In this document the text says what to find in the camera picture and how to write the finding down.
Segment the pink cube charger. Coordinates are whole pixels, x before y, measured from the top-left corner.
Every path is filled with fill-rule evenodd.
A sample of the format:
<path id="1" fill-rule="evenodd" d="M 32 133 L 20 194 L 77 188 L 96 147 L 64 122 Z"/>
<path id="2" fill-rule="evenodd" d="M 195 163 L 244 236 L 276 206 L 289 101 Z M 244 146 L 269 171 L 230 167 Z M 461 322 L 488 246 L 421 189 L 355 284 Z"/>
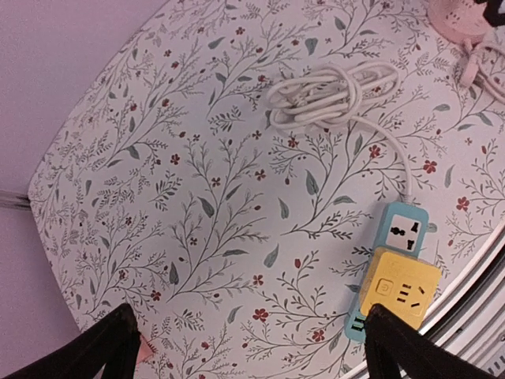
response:
<path id="1" fill-rule="evenodd" d="M 155 352 L 143 335 L 140 335 L 140 346 L 137 353 L 137 364 L 146 362 L 154 356 Z"/>

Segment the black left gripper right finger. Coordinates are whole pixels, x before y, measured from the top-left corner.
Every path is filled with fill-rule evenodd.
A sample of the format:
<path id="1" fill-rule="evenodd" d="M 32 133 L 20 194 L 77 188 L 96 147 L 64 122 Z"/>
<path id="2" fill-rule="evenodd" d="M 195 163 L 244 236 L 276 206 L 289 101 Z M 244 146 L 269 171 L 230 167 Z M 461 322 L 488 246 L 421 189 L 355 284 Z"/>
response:
<path id="1" fill-rule="evenodd" d="M 492 375 L 436 346 L 381 304 L 365 320 L 365 355 L 371 378 L 491 378 Z"/>

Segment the teal power strip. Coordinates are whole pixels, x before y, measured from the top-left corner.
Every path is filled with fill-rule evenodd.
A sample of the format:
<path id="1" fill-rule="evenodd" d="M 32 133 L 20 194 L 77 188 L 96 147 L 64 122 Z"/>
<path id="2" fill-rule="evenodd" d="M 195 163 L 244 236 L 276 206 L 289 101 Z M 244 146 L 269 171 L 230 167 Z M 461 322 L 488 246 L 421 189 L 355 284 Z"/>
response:
<path id="1" fill-rule="evenodd" d="M 406 256 L 418 258 L 428 226 L 428 213 L 422 208 L 395 201 L 383 210 L 378 230 L 372 244 L 371 257 L 365 263 L 365 273 L 372 262 L 375 249 L 386 247 Z M 360 285 L 365 281 L 363 275 Z M 365 316 L 360 313 L 359 294 L 354 296 L 344 324 L 344 333 L 349 340 L 364 343 Z"/>

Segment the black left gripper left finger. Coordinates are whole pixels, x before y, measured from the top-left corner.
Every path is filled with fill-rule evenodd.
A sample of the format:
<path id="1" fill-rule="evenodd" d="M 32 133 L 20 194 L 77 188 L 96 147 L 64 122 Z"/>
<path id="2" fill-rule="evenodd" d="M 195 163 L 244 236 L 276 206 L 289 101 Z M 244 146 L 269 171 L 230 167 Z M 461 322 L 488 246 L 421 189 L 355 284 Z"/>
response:
<path id="1" fill-rule="evenodd" d="M 11 373 L 19 378 L 103 378 L 134 376 L 140 332 L 133 308 L 123 303 L 64 347 Z"/>

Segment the yellow cube socket adapter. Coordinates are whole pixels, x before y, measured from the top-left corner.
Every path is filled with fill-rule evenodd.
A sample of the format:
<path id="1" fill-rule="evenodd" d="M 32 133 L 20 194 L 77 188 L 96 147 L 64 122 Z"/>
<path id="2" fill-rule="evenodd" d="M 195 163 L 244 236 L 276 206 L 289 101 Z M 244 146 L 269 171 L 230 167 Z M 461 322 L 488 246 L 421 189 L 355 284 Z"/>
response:
<path id="1" fill-rule="evenodd" d="M 381 304 L 418 330 L 433 300 L 441 271 L 428 262 L 379 247 L 359 294 L 359 310 L 368 316 Z"/>

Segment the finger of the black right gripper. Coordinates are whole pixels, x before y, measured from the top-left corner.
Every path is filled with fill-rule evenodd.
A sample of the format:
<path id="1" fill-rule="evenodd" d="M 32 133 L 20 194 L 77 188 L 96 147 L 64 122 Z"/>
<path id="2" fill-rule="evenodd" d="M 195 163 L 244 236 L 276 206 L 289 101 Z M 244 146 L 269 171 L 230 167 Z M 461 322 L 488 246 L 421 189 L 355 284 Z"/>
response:
<path id="1" fill-rule="evenodd" d="M 484 4 L 483 18 L 494 28 L 505 25 L 504 0 L 475 0 L 478 5 Z"/>

